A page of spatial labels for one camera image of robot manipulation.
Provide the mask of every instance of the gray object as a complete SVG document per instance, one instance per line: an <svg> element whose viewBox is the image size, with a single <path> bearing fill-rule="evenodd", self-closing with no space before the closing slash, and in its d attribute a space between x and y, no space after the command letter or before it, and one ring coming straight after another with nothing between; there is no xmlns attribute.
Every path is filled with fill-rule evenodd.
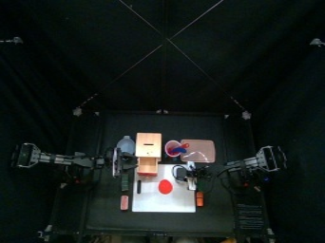
<svg viewBox="0 0 325 243"><path fill-rule="evenodd" d="M128 152L132 155L137 151L137 144L132 140L130 136L125 136L124 139L118 142L117 147L121 148L122 152Z"/></svg>

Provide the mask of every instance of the table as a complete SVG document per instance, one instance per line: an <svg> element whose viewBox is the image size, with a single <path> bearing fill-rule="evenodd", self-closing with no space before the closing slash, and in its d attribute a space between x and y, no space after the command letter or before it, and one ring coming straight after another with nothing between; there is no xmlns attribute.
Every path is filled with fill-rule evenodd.
<svg viewBox="0 0 325 243"><path fill-rule="evenodd" d="M227 161L249 158L256 154L251 125L241 116L225 119L212 114L166 116L112 112L100 117L84 115L76 121L68 152L104 154L108 147L116 146L126 135L136 139L137 132L162 133L162 144L169 140L213 140L216 163L211 164L211 171L215 175L224 169ZM179 162L162 158L162 164ZM134 187L134 176L130 175L130 188ZM86 205L70 209L86 212L82 225L80 223L76 228L84 234L232 236L236 221L232 196L220 179L208 182L205 190L205 206L197 208L196 213L121 212L121 180L113 177L113 171L106 168L98 185L88 191ZM133 190L128 195L133 201ZM62 231L59 219L55 224L58 231Z"/></svg>

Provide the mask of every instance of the red object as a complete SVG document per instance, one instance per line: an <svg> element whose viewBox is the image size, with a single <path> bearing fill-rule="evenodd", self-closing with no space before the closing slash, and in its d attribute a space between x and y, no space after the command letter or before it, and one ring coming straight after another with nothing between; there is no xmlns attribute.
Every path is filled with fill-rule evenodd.
<svg viewBox="0 0 325 243"><path fill-rule="evenodd" d="M129 196L121 197L121 210L129 210Z"/></svg>
<svg viewBox="0 0 325 243"><path fill-rule="evenodd" d="M173 185L168 179L164 179L160 183L160 192L162 194L170 194L173 191Z"/></svg>
<svg viewBox="0 0 325 243"><path fill-rule="evenodd" d="M197 206L204 207L204 193L197 192Z"/></svg>

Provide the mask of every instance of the small red object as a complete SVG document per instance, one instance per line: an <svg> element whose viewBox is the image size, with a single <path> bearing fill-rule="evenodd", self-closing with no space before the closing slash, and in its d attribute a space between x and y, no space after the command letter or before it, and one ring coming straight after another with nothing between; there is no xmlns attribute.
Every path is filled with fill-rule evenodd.
<svg viewBox="0 0 325 243"><path fill-rule="evenodd" d="M121 210L129 210L129 196L121 197Z"/></svg>

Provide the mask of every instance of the black backdrop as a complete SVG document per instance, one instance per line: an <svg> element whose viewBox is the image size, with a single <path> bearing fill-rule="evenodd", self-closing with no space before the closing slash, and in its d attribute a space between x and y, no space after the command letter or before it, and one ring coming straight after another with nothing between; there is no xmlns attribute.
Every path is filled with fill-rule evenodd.
<svg viewBox="0 0 325 243"><path fill-rule="evenodd" d="M257 147L288 151L268 194L276 233L322 242L325 51L310 42L324 37L324 1L125 3L0 2L0 40L25 41L0 44L2 237L45 228L55 192L51 170L10 169L14 146L64 153L73 109L100 93L85 112L240 113L235 97L253 113Z"/></svg>

